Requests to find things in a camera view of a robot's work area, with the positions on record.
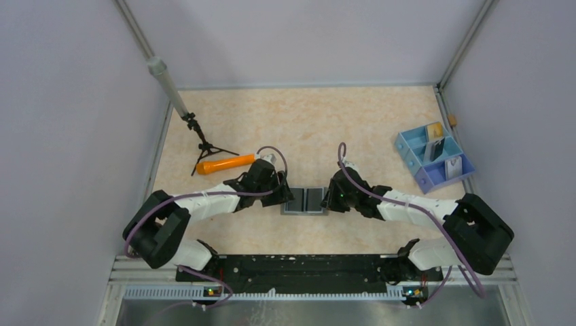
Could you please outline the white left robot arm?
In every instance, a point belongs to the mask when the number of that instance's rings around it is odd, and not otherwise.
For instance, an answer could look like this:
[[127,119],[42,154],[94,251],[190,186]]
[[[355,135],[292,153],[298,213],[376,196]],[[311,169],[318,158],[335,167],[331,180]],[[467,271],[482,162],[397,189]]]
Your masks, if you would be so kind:
[[170,196],[153,192],[122,232],[125,248],[132,249],[152,269],[184,265],[200,280],[211,280],[218,270],[216,251],[202,240],[185,238],[194,223],[216,215],[236,213],[259,200],[274,206],[293,199],[287,173],[258,158],[249,170],[201,192]]

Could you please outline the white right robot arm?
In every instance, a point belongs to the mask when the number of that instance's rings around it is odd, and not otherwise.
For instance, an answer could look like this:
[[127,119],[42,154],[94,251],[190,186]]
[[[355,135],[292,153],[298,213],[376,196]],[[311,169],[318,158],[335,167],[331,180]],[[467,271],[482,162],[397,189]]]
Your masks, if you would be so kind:
[[398,261],[400,275],[416,280],[425,270],[460,265],[491,275],[507,251],[514,231],[475,194],[437,200],[405,194],[389,186],[371,186],[347,164],[331,178],[321,206],[328,211],[355,210],[369,219],[417,225],[442,233],[433,240],[413,240]]

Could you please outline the grey leather card holder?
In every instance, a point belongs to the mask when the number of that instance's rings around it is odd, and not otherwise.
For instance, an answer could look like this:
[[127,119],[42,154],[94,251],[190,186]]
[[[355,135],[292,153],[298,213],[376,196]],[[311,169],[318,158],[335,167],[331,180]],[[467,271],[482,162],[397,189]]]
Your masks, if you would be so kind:
[[290,213],[285,210],[286,203],[281,205],[281,214],[282,215],[299,215],[299,216],[323,216],[328,215],[329,211],[327,209],[323,209],[322,213],[309,213],[306,211],[306,193],[308,188],[323,188],[324,189],[324,196],[327,187],[293,187],[293,188],[304,188],[304,211],[302,213]]

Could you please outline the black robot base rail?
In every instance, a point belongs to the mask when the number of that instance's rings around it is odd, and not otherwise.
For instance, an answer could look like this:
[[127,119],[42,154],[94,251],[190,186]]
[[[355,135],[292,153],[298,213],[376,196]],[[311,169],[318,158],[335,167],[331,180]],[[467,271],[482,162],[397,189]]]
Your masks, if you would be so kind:
[[384,293],[394,285],[441,281],[436,268],[419,270],[394,255],[220,255],[201,271],[235,293]]

